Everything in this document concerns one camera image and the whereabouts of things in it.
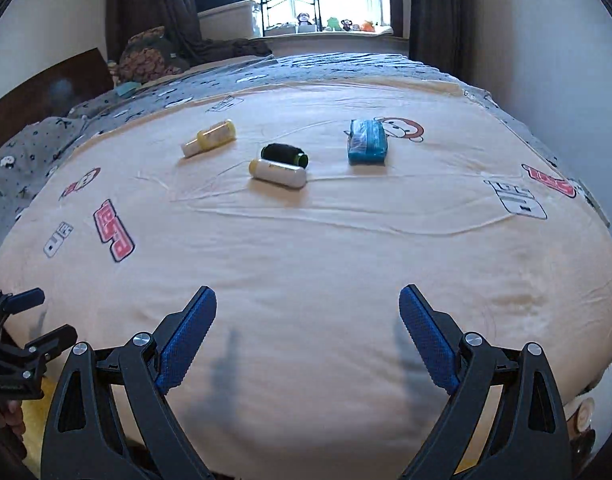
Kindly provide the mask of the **person's left hand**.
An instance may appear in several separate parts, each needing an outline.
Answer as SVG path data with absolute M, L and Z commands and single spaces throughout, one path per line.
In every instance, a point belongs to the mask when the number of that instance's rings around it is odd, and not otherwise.
M 26 426 L 19 400 L 0 401 L 0 429 L 9 428 L 20 441 L 24 441 Z

